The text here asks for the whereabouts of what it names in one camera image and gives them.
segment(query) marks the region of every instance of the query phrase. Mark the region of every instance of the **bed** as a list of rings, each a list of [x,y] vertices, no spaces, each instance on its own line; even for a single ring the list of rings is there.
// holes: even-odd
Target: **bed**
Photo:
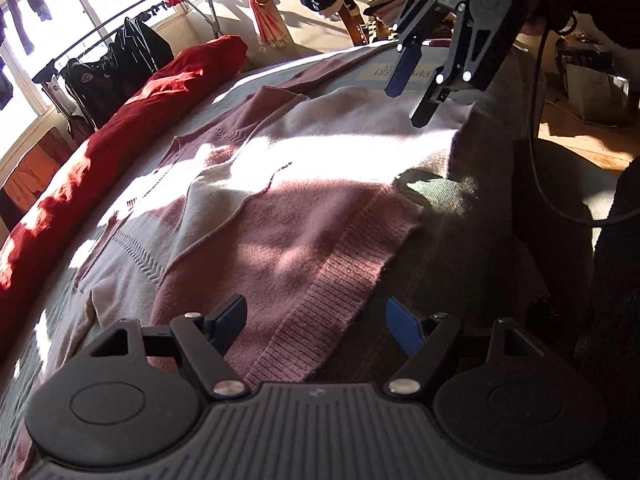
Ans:
[[[408,99],[418,97],[430,70],[446,53],[444,48],[423,47],[422,60],[405,92]],[[29,309],[22,333],[12,346],[13,358],[4,364],[0,477],[11,476],[25,402],[38,375],[52,373],[108,326],[107,319],[113,322],[136,315],[131,307],[116,308],[109,317],[100,319],[88,303],[78,305],[71,297],[88,259],[101,257],[96,247],[111,228],[116,205],[127,202],[137,182],[162,168],[176,139],[206,131],[212,121],[237,110],[260,88],[277,87],[292,78],[295,81],[312,67],[324,67],[331,74],[327,67],[336,60],[346,68],[334,76],[321,77],[305,91],[306,98],[312,101],[346,87],[381,94],[396,55],[392,44],[390,48],[388,43],[378,43],[236,76],[214,89],[136,158],[76,231]],[[466,115],[460,119],[462,126],[455,142],[449,143],[454,150],[447,152],[446,174],[407,168],[394,179],[394,187],[404,200],[417,205],[417,224],[399,240],[393,257],[382,261],[382,272],[376,274],[358,312],[342,320],[344,325],[336,330],[329,355],[313,362],[296,380],[377,381],[395,370],[404,357],[384,327],[384,303],[389,295],[425,313],[445,310],[469,324],[486,326],[497,316],[522,320],[531,300],[546,294],[527,250],[511,235],[513,143],[526,138],[527,88],[532,78],[532,58],[514,48],[487,92],[456,95],[455,104],[466,110]],[[191,310],[204,312],[207,308],[213,306]],[[151,319],[158,322],[162,318]],[[74,324],[83,330],[70,335],[67,328]],[[346,327],[348,334],[343,337]],[[291,377],[276,374],[276,378]]]

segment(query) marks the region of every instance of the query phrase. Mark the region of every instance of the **wooden floor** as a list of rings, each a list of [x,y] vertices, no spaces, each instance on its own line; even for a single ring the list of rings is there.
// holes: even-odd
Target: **wooden floor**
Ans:
[[[634,126],[607,128],[575,117],[566,98],[547,92],[539,137],[552,140],[605,170],[619,173],[640,155],[640,118]]]

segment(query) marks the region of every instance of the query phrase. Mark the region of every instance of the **mattress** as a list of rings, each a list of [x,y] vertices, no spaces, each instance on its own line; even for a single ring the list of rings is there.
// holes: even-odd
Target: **mattress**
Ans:
[[[361,47],[373,48],[376,52],[348,72],[326,82],[310,96],[327,94],[341,86],[383,89],[398,55],[395,49],[387,47],[380,43]],[[0,478],[10,476],[25,402],[40,369],[46,364],[53,335],[75,314],[65,307],[76,270],[105,229],[114,201],[131,182],[143,178],[156,167],[174,137],[194,132],[261,86],[277,85],[321,59],[348,55],[353,50],[305,58],[229,82],[192,110],[178,126],[159,137],[103,198],[33,306],[34,329],[25,334],[21,343],[24,349],[0,402]],[[446,55],[447,49],[425,47],[406,91],[415,92],[419,98],[430,71],[440,65]],[[473,124],[469,125],[465,137],[469,143],[461,146],[461,167],[458,172],[453,171],[448,180],[411,172],[398,180],[402,192],[424,207],[422,227],[383,274],[353,336],[338,348],[336,358],[329,360],[317,378],[370,379],[397,364],[402,356],[386,360],[382,365],[375,359],[382,353],[395,355],[381,318],[383,298],[389,294],[418,304],[427,312],[454,311],[473,324],[485,324],[496,315],[518,317],[522,305],[540,294],[540,280],[532,278],[526,280],[532,283],[530,290],[515,293],[519,295],[517,300],[511,291],[498,294],[498,301],[495,301],[497,284],[514,281],[513,267],[507,277],[505,269],[499,268],[501,266],[486,266],[488,261],[504,261],[501,258],[506,253],[509,258],[517,259],[513,256],[510,235],[511,143],[526,135],[529,94],[525,88],[530,87],[532,73],[530,56],[514,50],[487,92],[457,92],[456,100],[476,104]],[[488,174],[491,184],[481,185],[476,178],[479,174]],[[478,207],[479,201],[482,201],[482,207]],[[523,272],[532,274],[530,266]],[[100,330],[101,327],[94,323],[80,345]],[[362,357],[367,353],[368,361]]]

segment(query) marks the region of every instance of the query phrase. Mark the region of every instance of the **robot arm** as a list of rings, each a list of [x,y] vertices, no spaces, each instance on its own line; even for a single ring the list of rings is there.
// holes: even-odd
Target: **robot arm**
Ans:
[[[538,12],[552,30],[562,29],[572,16],[566,0],[543,0]],[[449,55],[431,73],[427,91],[412,112],[414,126],[429,122],[451,91],[486,90],[527,20],[526,0],[409,0],[398,23],[400,58],[386,86],[399,96],[421,57],[422,42],[449,13],[456,16]]]

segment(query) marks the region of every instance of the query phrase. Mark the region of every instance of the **orange curtain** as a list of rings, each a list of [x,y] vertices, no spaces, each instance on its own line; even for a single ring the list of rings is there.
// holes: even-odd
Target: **orange curtain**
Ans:
[[[287,25],[273,0],[249,0],[249,7],[254,15],[254,27],[261,48],[284,46],[289,43]]]

